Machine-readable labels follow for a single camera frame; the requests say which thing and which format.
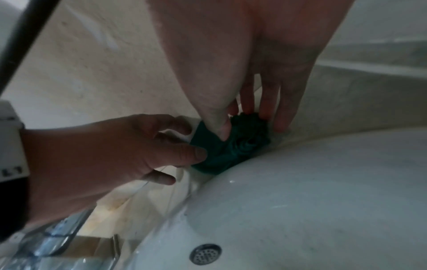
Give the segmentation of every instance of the hand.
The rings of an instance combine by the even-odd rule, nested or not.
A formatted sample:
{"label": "hand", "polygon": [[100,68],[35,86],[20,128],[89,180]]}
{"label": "hand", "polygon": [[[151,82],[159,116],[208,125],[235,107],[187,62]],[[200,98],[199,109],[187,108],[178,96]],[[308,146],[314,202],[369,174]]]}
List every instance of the hand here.
{"label": "hand", "polygon": [[30,223],[45,223],[92,206],[112,189],[146,179],[172,185],[155,168],[206,159],[206,151],[159,131],[191,133],[170,115],[134,115],[65,129],[23,130],[30,167]]}
{"label": "hand", "polygon": [[308,77],[354,0],[147,0],[178,81],[207,127],[227,139],[237,114],[254,111],[254,74],[261,74],[259,115],[273,129],[294,118]]}

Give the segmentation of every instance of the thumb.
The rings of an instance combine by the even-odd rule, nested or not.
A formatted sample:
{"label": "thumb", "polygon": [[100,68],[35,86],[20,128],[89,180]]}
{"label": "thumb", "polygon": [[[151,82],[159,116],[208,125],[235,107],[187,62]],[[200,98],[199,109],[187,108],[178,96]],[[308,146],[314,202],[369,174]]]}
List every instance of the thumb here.
{"label": "thumb", "polygon": [[188,166],[204,161],[208,157],[205,149],[186,143],[160,143],[151,144],[151,157],[147,163],[151,168],[162,166]]}
{"label": "thumb", "polygon": [[201,115],[206,127],[216,134],[222,141],[226,141],[230,136],[231,122],[228,117],[227,111],[221,111],[220,113],[202,113]]}

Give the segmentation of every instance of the green cloth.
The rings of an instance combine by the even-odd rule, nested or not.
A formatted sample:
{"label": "green cloth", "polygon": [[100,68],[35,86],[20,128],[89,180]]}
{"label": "green cloth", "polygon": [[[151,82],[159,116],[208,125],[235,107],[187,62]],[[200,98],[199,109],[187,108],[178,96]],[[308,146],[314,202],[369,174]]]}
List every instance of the green cloth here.
{"label": "green cloth", "polygon": [[247,159],[251,154],[270,143],[267,122],[257,113],[231,117],[231,133],[227,141],[221,141],[200,122],[190,144],[202,147],[208,157],[193,167],[203,173],[220,174]]}

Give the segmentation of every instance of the drain cover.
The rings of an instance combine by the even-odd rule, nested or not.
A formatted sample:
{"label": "drain cover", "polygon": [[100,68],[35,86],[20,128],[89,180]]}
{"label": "drain cover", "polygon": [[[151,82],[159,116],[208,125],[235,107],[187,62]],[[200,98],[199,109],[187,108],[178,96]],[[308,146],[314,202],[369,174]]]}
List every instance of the drain cover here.
{"label": "drain cover", "polygon": [[222,249],[215,244],[204,244],[196,247],[190,254],[190,260],[197,265],[206,265],[218,260]]}

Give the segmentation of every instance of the white sink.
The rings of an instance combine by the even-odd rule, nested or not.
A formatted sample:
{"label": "white sink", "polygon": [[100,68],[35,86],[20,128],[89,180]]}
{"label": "white sink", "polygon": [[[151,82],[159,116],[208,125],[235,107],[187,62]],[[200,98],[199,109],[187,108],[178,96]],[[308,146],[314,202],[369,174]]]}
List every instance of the white sink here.
{"label": "white sink", "polygon": [[[199,245],[222,248],[195,265]],[[127,270],[427,269],[427,129],[278,149],[207,183]]]}

